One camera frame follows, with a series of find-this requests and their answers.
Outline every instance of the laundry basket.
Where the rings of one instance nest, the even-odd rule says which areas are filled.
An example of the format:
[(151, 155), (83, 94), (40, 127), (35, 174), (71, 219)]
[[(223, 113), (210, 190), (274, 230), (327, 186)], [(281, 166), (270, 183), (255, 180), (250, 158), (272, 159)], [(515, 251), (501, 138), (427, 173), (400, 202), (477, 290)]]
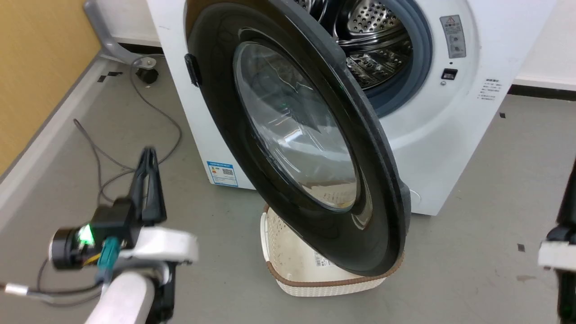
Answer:
[(372, 289), (394, 273), (402, 261), (377, 277), (349, 273), (310, 248), (268, 205), (262, 213), (260, 237), (268, 270), (280, 288), (292, 296), (336, 296)]

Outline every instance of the white wall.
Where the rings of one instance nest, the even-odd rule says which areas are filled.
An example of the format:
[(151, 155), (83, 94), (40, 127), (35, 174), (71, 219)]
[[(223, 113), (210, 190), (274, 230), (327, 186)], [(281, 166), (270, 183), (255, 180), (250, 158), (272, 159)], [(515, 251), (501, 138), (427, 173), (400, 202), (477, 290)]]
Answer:
[(514, 83), (576, 91), (576, 0), (558, 0)]
[[(144, 0), (99, 0), (98, 4), (119, 42), (160, 46)], [(576, 91), (576, 0), (558, 0), (514, 83)]]

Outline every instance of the basket label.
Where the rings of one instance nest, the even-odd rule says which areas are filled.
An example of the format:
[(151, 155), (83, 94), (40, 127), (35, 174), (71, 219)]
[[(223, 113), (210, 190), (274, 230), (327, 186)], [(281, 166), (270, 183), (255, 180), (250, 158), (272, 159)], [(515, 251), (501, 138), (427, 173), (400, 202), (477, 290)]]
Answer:
[(314, 251), (314, 261), (316, 261), (316, 266), (333, 266), (330, 260), (324, 258), (320, 253)]

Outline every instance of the washing machine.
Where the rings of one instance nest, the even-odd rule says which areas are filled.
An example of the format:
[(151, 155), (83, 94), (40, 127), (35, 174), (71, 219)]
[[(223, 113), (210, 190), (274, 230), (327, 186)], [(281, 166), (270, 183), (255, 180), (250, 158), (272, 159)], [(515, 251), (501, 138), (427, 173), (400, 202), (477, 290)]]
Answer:
[[(397, 166), (412, 212), (428, 215), (456, 184), (554, 4), (148, 0), (211, 183), (262, 191), (256, 178), (282, 179), (316, 202), (336, 193), (313, 188), (332, 183), (346, 201), (338, 204), (353, 205), (371, 181), (357, 150), (377, 145), (372, 158)], [(362, 111), (353, 123), (351, 107)]]

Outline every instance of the warning label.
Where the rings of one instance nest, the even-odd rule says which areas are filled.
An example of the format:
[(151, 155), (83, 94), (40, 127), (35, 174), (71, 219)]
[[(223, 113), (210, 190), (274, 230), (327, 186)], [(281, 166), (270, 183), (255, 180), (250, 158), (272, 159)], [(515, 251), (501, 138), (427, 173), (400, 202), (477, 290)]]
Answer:
[(482, 85), (482, 89), (478, 93), (477, 99), (494, 101), (499, 93), (502, 91), (502, 84), (499, 79), (488, 78)]
[(449, 58), (465, 58), (466, 57), (466, 42), (464, 40), (464, 30), (460, 16), (440, 17), (444, 35), (446, 36), (446, 43), (448, 45)]
[(231, 164), (208, 161), (208, 170), (212, 175), (214, 184), (238, 187), (236, 173), (234, 173), (234, 167)]

